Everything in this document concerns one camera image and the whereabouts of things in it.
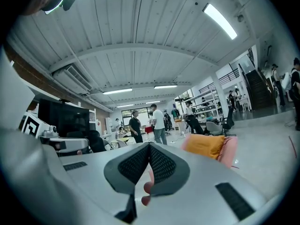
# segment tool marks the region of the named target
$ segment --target black t-shirt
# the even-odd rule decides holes
[[[300,83],[300,75],[299,73],[296,71],[296,72],[293,72],[292,74],[292,77],[291,77],[291,85],[292,85],[292,88],[294,88],[294,95],[300,99],[300,94],[299,94],[299,91],[298,91],[298,88],[297,88],[297,85],[296,83]]]
[[[132,129],[134,131],[136,131],[140,135],[141,131],[140,131],[140,124],[138,123],[138,121],[139,120],[137,118],[132,118],[132,119],[129,120],[129,125],[132,127]]]

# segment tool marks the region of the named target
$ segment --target white backpack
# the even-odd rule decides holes
[[[294,72],[297,72],[297,70],[294,69],[294,70],[291,72],[291,74],[289,75],[288,82],[286,82],[285,84],[282,84],[282,88],[283,88],[284,90],[291,90],[292,86],[294,85],[294,84],[292,85],[292,83],[291,83],[292,74],[293,74]]]

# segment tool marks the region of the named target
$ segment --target red cable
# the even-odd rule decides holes
[[[292,141],[292,139],[291,139],[291,137],[290,137],[290,136],[289,136],[289,139],[290,139],[290,141],[291,141],[291,143],[292,143],[292,148],[294,149],[295,158],[297,158],[297,152],[296,152],[296,149],[295,149],[294,143],[293,143],[293,141]]]

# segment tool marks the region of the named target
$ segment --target man in black shirt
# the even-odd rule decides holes
[[[233,93],[232,91],[229,91],[229,99],[231,101],[233,109],[236,110],[235,105],[234,105],[234,98],[233,98],[232,93]]]
[[[294,59],[294,68],[292,69],[291,86],[289,95],[294,102],[296,109],[296,130],[300,131],[300,61],[298,58]]]
[[[137,119],[139,112],[137,110],[134,110],[132,112],[132,115],[133,118],[129,120],[129,129],[131,132],[131,136],[134,137],[136,143],[142,143],[143,138],[140,131],[141,122]]]

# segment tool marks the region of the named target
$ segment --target brick wall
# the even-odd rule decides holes
[[[32,85],[56,96],[59,98],[63,98],[66,100],[71,101],[71,103],[78,104],[78,102],[81,102],[81,107],[94,110],[96,108],[96,118],[101,121],[101,128],[102,131],[106,130],[105,125],[105,118],[109,117],[109,113],[106,111],[103,111],[100,108],[97,108],[93,106],[92,104],[89,104],[78,97],[74,96],[73,94],[69,93],[68,91],[64,90],[60,86],[58,86],[53,81],[46,78],[44,75],[39,73],[36,69],[34,69],[28,62],[26,62],[19,54],[15,52],[15,50],[9,45],[5,44],[4,49],[6,51],[6,54],[8,56],[8,59],[10,61],[14,61],[14,69],[18,73],[18,75],[31,83]],[[33,110],[36,107],[36,103],[33,101],[28,110]]]

